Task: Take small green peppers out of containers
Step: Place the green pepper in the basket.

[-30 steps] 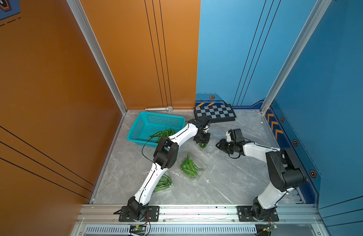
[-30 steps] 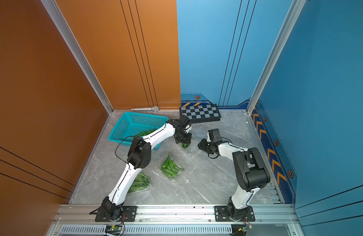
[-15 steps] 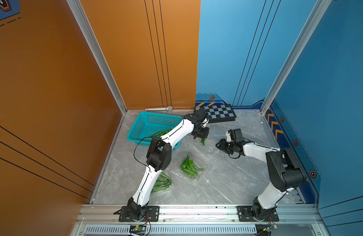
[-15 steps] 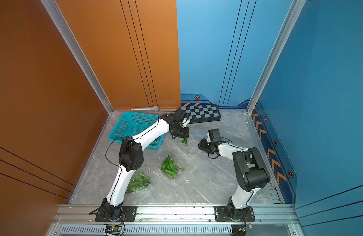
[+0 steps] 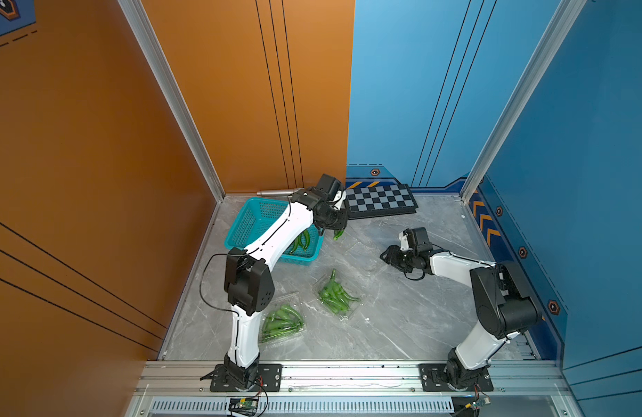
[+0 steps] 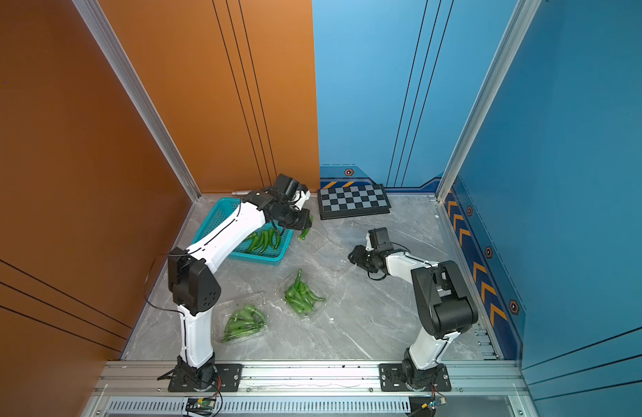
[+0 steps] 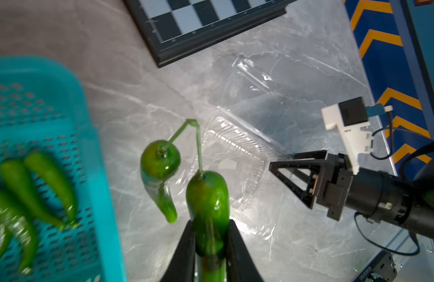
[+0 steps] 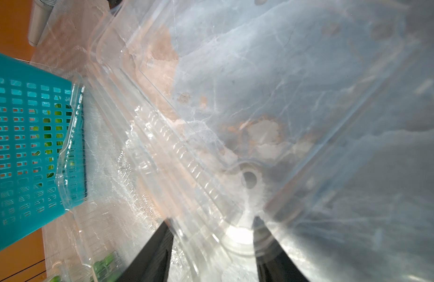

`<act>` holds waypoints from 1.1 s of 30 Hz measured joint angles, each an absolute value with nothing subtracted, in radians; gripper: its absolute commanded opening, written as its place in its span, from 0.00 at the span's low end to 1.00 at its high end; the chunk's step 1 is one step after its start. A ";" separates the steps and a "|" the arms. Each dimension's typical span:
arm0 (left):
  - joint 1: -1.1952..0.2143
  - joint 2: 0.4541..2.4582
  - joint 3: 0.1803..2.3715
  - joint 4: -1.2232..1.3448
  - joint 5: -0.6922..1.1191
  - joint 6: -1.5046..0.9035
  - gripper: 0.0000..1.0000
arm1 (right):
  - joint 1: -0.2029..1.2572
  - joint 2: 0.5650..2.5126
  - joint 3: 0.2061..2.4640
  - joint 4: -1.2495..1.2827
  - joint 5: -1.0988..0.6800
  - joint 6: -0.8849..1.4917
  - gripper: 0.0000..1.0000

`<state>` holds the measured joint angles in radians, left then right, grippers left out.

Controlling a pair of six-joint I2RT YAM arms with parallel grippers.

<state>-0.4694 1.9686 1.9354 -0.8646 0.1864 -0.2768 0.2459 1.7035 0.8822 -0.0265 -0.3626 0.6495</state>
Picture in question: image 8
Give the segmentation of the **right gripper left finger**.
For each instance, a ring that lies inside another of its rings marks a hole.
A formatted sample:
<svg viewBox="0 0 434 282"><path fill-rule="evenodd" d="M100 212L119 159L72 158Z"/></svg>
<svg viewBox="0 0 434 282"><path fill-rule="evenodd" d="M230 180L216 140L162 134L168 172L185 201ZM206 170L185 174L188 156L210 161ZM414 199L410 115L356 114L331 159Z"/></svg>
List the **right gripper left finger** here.
<svg viewBox="0 0 434 282"><path fill-rule="evenodd" d="M174 235L165 220L117 282L167 282Z"/></svg>

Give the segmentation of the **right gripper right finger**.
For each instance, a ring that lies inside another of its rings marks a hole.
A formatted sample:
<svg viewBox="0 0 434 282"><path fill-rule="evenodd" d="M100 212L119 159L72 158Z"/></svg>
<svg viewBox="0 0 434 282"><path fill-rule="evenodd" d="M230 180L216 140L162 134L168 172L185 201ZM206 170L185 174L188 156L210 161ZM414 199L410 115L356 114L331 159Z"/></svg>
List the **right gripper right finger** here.
<svg viewBox="0 0 434 282"><path fill-rule="evenodd" d="M265 222L256 216L253 221L253 247L260 282L308 282L296 267Z"/></svg>

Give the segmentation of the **green peppers bunch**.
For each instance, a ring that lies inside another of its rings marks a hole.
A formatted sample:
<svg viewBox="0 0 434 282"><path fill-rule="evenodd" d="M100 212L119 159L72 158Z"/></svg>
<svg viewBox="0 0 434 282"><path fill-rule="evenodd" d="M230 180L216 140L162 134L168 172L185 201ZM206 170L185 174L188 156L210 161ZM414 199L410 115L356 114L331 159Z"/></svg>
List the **green peppers bunch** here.
<svg viewBox="0 0 434 282"><path fill-rule="evenodd" d="M116 253L109 253L102 260L91 265L76 264L69 266L57 263L52 275L45 282L117 282L123 271Z"/></svg>

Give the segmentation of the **teal plastic basket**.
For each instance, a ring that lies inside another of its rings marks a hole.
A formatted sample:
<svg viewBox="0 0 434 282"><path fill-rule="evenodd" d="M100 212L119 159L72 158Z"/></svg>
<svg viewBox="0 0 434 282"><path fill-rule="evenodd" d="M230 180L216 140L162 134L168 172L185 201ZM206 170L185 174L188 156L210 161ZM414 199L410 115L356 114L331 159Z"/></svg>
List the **teal plastic basket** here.
<svg viewBox="0 0 434 282"><path fill-rule="evenodd" d="M70 81L0 53L0 251L65 212L56 174L72 90Z"/></svg>

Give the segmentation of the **clear clamshell container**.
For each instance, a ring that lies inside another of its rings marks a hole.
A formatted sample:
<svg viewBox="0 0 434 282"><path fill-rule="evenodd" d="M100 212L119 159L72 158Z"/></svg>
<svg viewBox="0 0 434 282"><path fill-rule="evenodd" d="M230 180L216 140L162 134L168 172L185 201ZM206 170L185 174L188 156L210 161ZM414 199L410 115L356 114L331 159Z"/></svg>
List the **clear clamshell container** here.
<svg viewBox="0 0 434 282"><path fill-rule="evenodd" d="M259 282L259 216L309 282L434 282L434 1L58 1L34 62L73 83L43 230L124 272Z"/></svg>

